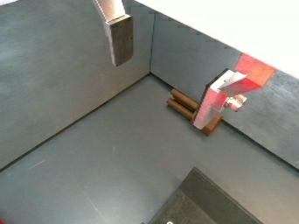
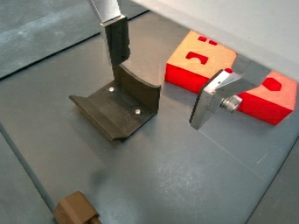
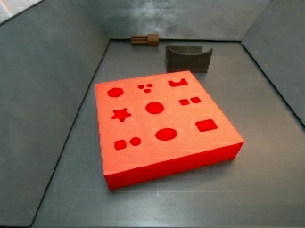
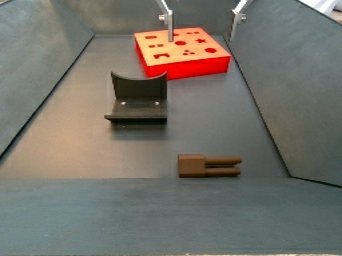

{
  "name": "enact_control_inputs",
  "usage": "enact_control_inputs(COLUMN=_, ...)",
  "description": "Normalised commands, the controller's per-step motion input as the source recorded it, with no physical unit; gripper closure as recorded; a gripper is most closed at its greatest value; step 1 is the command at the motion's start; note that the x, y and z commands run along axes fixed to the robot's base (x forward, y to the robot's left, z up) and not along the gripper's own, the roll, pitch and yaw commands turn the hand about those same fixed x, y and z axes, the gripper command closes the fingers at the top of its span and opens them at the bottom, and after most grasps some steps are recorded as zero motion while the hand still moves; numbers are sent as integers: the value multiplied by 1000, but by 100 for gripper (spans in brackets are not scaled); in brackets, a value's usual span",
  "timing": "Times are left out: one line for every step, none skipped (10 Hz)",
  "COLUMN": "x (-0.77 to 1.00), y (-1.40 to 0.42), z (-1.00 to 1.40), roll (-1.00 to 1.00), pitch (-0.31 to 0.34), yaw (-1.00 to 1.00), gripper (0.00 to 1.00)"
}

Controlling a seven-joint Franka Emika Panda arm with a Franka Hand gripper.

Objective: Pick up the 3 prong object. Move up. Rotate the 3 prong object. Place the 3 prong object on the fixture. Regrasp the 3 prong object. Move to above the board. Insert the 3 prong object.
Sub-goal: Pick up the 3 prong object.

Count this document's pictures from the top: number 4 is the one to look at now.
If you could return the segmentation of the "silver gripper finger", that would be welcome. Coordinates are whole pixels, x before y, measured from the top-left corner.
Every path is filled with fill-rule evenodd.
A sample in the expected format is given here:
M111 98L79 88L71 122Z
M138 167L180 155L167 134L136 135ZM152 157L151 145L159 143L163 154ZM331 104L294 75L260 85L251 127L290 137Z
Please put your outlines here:
M174 13L172 10L168 8L166 0L155 0L162 14L159 15L159 20L167 25L167 32L168 32L168 41L174 41Z
M238 24L243 20L243 16L244 16L243 10L246 9L247 3L248 3L248 0L240 0L236 7L232 9L234 17L232 17L228 41L234 40Z

